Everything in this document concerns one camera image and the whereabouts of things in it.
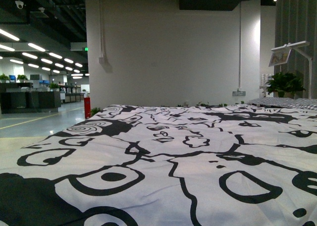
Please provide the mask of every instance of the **floor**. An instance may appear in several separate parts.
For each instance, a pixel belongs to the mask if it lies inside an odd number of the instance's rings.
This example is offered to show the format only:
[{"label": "floor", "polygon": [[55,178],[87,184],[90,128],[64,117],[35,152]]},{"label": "floor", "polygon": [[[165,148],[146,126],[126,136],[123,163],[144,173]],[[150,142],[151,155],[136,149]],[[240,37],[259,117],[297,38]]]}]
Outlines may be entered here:
[{"label": "floor", "polygon": [[0,154],[41,141],[84,120],[83,101],[62,104],[54,113],[0,114]]}]

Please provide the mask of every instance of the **duvet cover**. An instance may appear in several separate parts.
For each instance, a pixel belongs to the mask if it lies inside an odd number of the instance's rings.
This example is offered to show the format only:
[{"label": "duvet cover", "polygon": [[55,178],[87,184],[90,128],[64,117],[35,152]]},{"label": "duvet cover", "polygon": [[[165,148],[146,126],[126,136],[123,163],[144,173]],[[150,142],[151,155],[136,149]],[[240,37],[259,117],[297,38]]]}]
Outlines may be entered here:
[{"label": "duvet cover", "polygon": [[317,111],[112,105],[0,156],[0,226],[314,226]]}]

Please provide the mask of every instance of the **power socket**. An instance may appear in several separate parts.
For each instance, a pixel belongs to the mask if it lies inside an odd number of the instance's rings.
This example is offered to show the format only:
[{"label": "power socket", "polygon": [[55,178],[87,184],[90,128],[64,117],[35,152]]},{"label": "power socket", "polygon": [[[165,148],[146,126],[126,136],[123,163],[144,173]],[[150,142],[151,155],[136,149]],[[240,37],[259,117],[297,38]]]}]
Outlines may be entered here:
[{"label": "power socket", "polygon": [[246,96],[245,91],[233,91],[232,96]]}]

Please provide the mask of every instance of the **black ceiling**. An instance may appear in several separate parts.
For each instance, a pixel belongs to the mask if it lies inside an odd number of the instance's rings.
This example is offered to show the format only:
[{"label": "black ceiling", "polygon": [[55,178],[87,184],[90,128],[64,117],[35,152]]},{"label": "black ceiling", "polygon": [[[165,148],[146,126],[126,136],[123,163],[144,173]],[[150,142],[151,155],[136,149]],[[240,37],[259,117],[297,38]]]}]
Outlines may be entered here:
[{"label": "black ceiling", "polygon": [[[20,42],[31,42],[46,50],[73,59],[84,65],[88,72],[87,53],[71,51],[71,43],[86,42],[85,0],[21,0],[18,9],[16,0],[0,0],[0,28],[15,34]],[[245,0],[179,0],[184,10],[233,10]],[[261,0],[261,5],[274,5],[271,0]],[[0,35],[0,43],[12,40]],[[24,58],[21,52],[0,52],[0,56]]]}]

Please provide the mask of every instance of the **lamp arm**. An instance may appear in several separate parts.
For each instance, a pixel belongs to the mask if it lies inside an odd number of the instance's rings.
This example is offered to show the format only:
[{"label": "lamp arm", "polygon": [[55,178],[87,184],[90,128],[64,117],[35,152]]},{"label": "lamp arm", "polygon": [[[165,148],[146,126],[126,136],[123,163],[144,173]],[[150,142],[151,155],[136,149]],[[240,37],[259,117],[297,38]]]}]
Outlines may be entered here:
[{"label": "lamp arm", "polygon": [[313,58],[311,56],[309,56],[307,53],[305,53],[304,51],[300,50],[299,48],[293,48],[295,49],[297,52],[299,52],[301,55],[303,55],[304,57],[306,57],[308,59],[308,63],[309,63],[309,80],[308,80],[308,99],[312,98],[312,69],[313,69]]}]

